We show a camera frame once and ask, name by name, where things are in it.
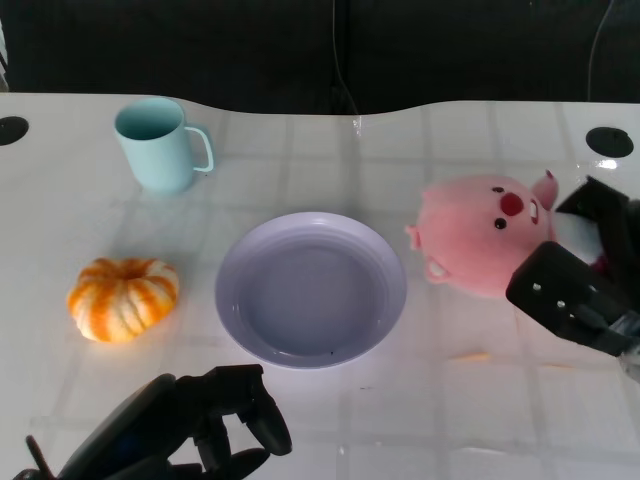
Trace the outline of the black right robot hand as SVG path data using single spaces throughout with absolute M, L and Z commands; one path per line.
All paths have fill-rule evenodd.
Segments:
M 638 364 L 638 200 L 589 177 L 552 220 L 555 239 L 518 267 L 507 299 L 559 338 Z

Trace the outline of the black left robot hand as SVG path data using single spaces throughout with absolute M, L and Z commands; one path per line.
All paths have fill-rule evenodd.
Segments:
M 292 440 L 258 364 L 163 374 L 123 401 L 62 467 L 62 479 L 245 479 Z

